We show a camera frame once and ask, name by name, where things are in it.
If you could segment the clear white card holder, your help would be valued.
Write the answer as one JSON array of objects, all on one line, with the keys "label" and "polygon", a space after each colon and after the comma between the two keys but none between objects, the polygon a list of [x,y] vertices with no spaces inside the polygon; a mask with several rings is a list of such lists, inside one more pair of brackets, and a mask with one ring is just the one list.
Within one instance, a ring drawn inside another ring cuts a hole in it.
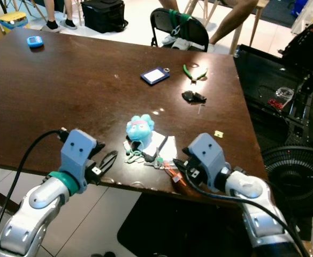
[{"label": "clear white card holder", "polygon": [[173,135],[162,135],[153,131],[144,144],[139,147],[144,165],[158,169],[163,169],[164,164],[174,165],[173,159],[177,158],[178,150]]}]

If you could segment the black car key fob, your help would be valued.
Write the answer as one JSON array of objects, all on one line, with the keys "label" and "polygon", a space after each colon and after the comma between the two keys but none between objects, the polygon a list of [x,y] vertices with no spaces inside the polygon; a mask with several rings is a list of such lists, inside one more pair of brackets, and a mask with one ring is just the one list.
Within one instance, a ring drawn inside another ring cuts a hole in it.
[{"label": "black car key fob", "polygon": [[193,92],[192,90],[185,91],[181,93],[181,97],[187,103],[206,103],[207,98],[198,92]]}]

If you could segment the dark blue badge holder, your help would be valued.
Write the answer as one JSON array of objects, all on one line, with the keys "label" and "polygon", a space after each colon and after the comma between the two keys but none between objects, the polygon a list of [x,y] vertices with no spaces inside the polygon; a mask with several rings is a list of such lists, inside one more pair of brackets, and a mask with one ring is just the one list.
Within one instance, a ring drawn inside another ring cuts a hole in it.
[{"label": "dark blue badge holder", "polygon": [[170,77],[170,69],[169,68],[162,68],[156,67],[150,71],[147,71],[141,74],[141,79],[149,84],[149,86],[153,86],[167,78]]}]

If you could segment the black floor fan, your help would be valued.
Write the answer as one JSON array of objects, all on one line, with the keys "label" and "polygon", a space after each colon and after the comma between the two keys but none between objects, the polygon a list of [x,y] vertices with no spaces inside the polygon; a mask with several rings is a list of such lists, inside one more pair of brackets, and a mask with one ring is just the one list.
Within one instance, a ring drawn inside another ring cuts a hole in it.
[{"label": "black floor fan", "polygon": [[313,147],[278,145],[262,152],[274,190],[284,196],[295,216],[313,216]]}]

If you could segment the black equipment cart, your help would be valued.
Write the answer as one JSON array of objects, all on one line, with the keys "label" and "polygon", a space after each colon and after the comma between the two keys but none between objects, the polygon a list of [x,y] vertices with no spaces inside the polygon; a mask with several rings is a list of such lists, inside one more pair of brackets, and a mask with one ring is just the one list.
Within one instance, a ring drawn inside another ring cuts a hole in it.
[{"label": "black equipment cart", "polygon": [[[278,58],[247,45],[237,47],[233,56],[247,108],[257,120],[286,129],[286,143],[307,143],[313,139],[313,23],[279,53]],[[295,91],[282,111],[268,104],[279,87]]]}]

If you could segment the clear container with red bits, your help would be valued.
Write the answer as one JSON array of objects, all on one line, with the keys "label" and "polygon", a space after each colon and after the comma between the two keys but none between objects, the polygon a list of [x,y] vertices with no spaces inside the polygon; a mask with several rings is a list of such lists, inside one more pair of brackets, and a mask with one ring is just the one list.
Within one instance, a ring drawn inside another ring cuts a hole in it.
[{"label": "clear container with red bits", "polygon": [[295,95],[295,91],[288,87],[279,87],[276,91],[274,91],[273,95],[269,98],[267,103],[274,109],[278,111],[282,111],[289,103],[293,96]]}]

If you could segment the wooden stool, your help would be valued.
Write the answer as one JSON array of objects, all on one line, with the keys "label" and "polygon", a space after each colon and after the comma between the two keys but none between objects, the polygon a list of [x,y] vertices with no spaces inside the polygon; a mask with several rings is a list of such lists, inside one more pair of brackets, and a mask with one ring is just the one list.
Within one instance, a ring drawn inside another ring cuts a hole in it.
[{"label": "wooden stool", "polygon": [[[256,14],[255,14],[255,20],[254,20],[254,25],[253,25],[251,39],[250,39],[249,44],[252,44],[253,42],[254,36],[256,35],[257,24],[259,20],[261,19],[262,12],[264,11],[264,9],[266,8],[269,2],[270,0],[258,0],[256,7],[254,8],[254,10],[256,11]],[[234,36],[233,36],[232,44],[229,50],[230,55],[234,55],[237,49],[241,32],[242,32],[242,25],[239,25],[239,27],[237,27],[237,29],[234,30]]]}]

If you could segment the black folding chair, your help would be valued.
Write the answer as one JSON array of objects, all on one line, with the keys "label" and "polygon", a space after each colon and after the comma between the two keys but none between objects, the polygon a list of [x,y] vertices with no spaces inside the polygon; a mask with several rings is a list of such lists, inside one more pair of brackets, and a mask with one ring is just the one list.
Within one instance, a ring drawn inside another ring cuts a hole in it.
[{"label": "black folding chair", "polygon": [[209,50],[209,36],[206,27],[191,15],[181,14],[175,10],[156,8],[150,14],[151,31],[153,37],[151,46],[158,46],[156,30],[166,32],[169,36],[181,37],[190,41],[191,51],[207,52]]}]

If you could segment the small blue timer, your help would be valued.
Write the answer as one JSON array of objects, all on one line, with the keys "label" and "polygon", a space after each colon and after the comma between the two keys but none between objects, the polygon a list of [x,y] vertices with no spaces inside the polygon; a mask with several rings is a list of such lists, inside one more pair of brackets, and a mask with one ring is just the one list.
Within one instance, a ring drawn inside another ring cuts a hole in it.
[{"label": "small blue timer", "polygon": [[41,48],[44,45],[43,39],[39,36],[27,37],[26,42],[30,49]]}]

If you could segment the black case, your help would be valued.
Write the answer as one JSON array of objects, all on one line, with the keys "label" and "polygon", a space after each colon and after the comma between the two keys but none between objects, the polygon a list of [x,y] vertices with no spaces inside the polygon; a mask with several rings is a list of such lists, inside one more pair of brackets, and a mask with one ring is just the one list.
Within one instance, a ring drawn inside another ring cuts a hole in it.
[{"label": "black case", "polygon": [[99,33],[122,32],[128,25],[124,0],[85,0],[81,10],[85,27]]}]

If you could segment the person legs with black socks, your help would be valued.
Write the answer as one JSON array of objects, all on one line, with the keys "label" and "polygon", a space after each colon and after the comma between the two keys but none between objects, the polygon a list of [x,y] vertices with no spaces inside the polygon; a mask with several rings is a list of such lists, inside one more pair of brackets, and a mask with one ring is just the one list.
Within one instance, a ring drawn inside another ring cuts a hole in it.
[{"label": "person legs with black socks", "polygon": [[[73,0],[64,0],[64,10],[66,11],[66,20],[62,22],[63,26],[71,30],[78,29],[72,20]],[[55,0],[44,0],[44,7],[47,11],[47,23],[43,26],[44,31],[60,32],[61,27],[57,24],[55,18]]]}]

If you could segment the bare person leg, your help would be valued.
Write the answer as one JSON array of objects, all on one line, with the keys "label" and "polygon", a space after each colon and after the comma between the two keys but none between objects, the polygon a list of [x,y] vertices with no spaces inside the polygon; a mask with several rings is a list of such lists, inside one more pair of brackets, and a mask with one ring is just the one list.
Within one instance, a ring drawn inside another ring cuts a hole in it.
[{"label": "bare person leg", "polygon": [[232,10],[218,25],[217,30],[210,37],[211,45],[217,44],[220,39],[227,36],[237,27],[242,25],[244,21],[252,13],[259,0],[229,0],[229,4],[233,7]]}]

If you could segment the yellow bin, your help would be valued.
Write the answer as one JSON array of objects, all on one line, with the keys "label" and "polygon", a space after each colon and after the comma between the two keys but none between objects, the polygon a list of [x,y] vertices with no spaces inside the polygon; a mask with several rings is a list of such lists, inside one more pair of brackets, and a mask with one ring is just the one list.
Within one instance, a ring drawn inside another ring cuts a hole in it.
[{"label": "yellow bin", "polygon": [[7,34],[15,28],[29,28],[29,23],[26,13],[16,11],[0,16],[0,26]]}]

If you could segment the blue plush toy keychain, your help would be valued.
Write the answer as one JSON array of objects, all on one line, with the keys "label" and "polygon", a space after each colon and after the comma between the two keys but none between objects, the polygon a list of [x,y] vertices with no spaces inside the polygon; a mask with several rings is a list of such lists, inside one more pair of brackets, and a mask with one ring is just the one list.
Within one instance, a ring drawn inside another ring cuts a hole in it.
[{"label": "blue plush toy keychain", "polygon": [[131,151],[143,150],[152,143],[154,125],[149,114],[131,118],[125,130]]}]

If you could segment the green handled pliers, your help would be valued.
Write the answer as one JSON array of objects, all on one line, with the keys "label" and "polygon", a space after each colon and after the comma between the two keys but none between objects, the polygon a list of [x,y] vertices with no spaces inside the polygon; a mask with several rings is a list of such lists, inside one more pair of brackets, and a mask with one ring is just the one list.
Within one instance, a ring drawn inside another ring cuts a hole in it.
[{"label": "green handled pliers", "polygon": [[193,74],[193,72],[189,71],[188,66],[186,64],[183,64],[182,69],[184,73],[186,74],[187,78],[190,79],[191,84],[196,84],[198,81],[201,81],[202,79],[206,78],[209,68],[206,67],[203,72],[198,74]]}]

